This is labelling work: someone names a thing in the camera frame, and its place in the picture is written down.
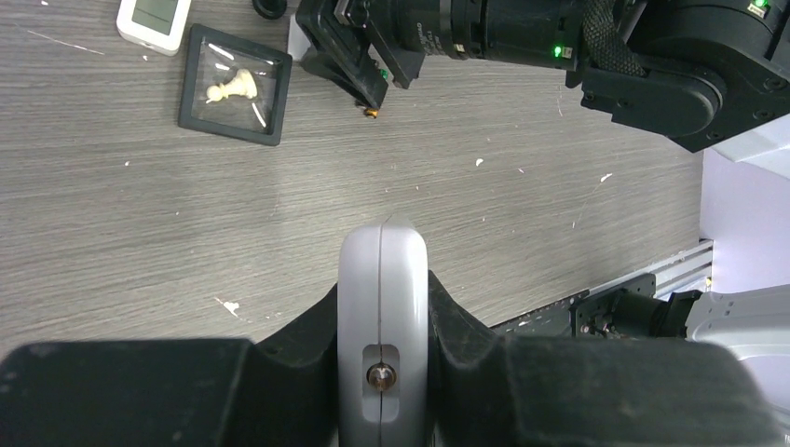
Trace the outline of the long white remote control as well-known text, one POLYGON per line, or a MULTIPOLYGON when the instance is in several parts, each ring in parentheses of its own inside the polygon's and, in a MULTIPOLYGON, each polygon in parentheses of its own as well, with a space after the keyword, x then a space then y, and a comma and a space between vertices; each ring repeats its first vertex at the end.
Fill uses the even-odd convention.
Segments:
POLYGON ((181 47, 191 0, 121 0, 116 28, 125 40, 175 56, 181 47))

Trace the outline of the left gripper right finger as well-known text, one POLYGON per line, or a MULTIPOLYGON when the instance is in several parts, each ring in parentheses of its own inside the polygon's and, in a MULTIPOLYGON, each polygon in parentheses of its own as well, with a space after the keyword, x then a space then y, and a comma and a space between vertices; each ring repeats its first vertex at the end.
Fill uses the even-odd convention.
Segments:
POLYGON ((497 334, 429 277, 429 413, 446 446, 781 446, 748 371, 679 340, 497 334))

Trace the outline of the white battery cover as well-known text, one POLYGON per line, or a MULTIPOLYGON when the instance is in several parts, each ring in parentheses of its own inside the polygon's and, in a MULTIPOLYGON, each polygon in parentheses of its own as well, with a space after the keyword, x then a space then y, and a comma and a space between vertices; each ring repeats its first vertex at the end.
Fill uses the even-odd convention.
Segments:
POLYGON ((289 30, 287 50, 294 61, 301 61, 310 48, 311 42, 300 28, 289 30))

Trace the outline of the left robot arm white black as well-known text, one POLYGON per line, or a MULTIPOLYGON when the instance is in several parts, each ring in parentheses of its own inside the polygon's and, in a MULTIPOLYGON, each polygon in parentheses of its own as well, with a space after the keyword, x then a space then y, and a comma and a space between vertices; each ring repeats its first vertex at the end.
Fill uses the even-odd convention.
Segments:
POLYGON ((50 341, 1 364, 5 446, 785 446, 746 362, 789 351, 788 288, 611 290, 489 328, 341 279, 246 339, 50 341))

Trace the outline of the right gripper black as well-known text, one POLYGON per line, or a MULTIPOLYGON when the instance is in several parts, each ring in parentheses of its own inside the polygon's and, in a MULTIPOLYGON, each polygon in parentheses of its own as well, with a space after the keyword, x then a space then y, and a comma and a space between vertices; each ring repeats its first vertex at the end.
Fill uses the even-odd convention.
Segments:
POLYGON ((370 50, 395 86, 409 88, 428 55, 453 49, 452 6, 451 1, 303 1, 296 21, 310 47, 300 64, 358 105, 380 109, 388 82, 370 50))

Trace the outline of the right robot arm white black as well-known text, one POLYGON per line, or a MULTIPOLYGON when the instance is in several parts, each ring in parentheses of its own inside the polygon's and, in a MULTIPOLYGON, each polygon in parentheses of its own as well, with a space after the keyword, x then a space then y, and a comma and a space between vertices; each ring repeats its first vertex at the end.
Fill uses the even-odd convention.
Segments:
POLYGON ((789 173, 785 1, 304 1, 308 72, 379 109, 428 56, 561 70, 585 108, 789 173))

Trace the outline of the white remote with dark buttons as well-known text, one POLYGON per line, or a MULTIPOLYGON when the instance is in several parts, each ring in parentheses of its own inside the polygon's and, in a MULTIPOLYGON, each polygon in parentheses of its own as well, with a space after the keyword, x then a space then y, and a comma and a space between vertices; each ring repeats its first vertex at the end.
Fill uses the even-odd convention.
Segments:
POLYGON ((354 229, 337 280, 342 446, 423 446, 429 358, 428 255, 399 215, 354 229))

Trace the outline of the black framed display box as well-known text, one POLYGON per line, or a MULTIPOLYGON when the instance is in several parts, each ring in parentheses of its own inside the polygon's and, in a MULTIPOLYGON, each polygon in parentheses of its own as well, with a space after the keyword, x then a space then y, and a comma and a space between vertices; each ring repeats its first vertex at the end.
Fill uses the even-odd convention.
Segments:
POLYGON ((202 24, 186 46, 177 124, 245 142, 281 141, 291 55, 202 24))

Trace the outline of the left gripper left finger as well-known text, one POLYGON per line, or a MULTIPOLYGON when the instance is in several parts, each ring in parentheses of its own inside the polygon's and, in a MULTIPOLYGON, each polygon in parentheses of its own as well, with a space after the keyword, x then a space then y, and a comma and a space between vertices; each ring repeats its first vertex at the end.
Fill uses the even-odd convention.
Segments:
POLYGON ((5 446, 326 446, 336 294, 244 338, 20 346, 1 363, 5 446))

